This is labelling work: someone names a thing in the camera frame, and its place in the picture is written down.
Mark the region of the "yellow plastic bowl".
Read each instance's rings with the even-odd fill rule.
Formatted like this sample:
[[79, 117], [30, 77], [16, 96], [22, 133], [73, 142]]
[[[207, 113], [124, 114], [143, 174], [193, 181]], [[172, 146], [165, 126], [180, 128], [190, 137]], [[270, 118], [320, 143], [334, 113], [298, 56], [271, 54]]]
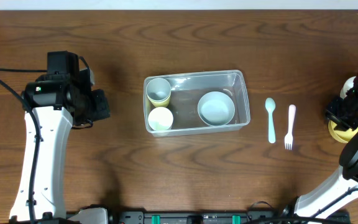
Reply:
[[358, 133], [358, 128], [355, 130], [349, 128], [346, 131], [340, 131], [334, 129], [336, 126], [336, 123], [334, 123], [333, 121], [329, 121], [328, 131], [336, 141], [341, 143], [348, 143]]

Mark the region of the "white plastic bowl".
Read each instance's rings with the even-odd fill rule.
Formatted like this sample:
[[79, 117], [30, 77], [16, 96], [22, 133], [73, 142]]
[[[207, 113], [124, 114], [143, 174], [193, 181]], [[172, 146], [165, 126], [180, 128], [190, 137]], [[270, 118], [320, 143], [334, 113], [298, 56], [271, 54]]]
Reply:
[[347, 96], [346, 93], [354, 86], [354, 79], [355, 77], [351, 77], [347, 79], [346, 82], [344, 83], [340, 92], [340, 97], [342, 99], [344, 99]]

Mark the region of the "grey plastic cup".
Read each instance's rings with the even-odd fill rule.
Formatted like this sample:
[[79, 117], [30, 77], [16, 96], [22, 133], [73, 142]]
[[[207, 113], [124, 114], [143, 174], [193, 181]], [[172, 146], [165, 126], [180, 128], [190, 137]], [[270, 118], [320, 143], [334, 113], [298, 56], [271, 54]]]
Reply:
[[148, 82], [146, 94], [153, 101], [166, 100], [171, 94], [171, 85], [164, 78], [154, 78]]

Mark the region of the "white plastic cup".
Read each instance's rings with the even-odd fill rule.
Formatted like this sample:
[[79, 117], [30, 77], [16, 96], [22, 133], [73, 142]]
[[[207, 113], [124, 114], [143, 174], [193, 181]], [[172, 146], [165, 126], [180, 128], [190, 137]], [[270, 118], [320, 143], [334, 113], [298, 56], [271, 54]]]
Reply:
[[147, 121], [154, 131], [168, 130], [173, 125], [173, 114], [168, 108], [157, 107], [149, 113]]

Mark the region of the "yellow plastic cup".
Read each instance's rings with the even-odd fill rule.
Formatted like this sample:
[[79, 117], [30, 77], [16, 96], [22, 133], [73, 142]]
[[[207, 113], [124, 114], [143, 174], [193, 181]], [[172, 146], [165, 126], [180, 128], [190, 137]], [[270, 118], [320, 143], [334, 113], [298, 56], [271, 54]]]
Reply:
[[147, 98], [155, 107], [167, 107], [170, 102], [170, 97], [171, 94], [163, 95], [161, 93], [151, 93], [147, 95]]

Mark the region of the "clear plastic container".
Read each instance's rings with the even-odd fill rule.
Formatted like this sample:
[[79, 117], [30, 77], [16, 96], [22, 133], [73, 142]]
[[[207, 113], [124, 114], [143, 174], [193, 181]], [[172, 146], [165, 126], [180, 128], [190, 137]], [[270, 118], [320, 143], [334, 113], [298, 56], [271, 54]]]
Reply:
[[[148, 117], [154, 109], [143, 94], [144, 120], [146, 130], [155, 137], [207, 134], [237, 131], [250, 123], [250, 106], [246, 83], [239, 70], [178, 73], [161, 75], [171, 86], [168, 109], [173, 113], [173, 125], [168, 130], [156, 131], [149, 126]], [[234, 103], [234, 116], [228, 124], [210, 126], [202, 121], [197, 106], [201, 97], [209, 92], [219, 91]]]

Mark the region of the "grey plastic bowl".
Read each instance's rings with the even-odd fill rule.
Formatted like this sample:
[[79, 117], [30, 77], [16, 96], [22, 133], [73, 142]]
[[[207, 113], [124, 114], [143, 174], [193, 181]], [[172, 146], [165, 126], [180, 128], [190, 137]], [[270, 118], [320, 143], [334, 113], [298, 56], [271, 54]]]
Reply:
[[223, 126], [231, 122], [236, 107], [225, 93], [211, 91], [200, 98], [197, 110], [201, 120], [208, 126]]

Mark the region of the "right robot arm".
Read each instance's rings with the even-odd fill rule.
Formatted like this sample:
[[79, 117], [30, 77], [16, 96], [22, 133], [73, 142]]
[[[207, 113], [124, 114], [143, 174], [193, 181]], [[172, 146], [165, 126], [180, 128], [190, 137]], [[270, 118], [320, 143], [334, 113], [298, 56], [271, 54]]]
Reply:
[[[358, 128], [358, 72], [346, 97], [335, 96], [325, 117], [340, 131]], [[316, 189], [297, 198], [293, 214], [298, 217], [327, 218], [358, 198], [358, 132], [344, 146], [337, 170]]]

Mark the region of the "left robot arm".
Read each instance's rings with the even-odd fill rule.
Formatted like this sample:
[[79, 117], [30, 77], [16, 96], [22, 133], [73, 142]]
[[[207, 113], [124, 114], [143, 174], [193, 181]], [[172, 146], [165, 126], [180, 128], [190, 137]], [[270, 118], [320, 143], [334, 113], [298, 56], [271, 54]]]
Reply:
[[72, 129], [91, 128], [110, 116], [104, 91], [94, 90], [89, 66], [68, 51], [49, 52], [47, 71], [26, 85], [26, 144], [19, 190], [10, 223], [62, 221], [66, 218], [63, 176]]

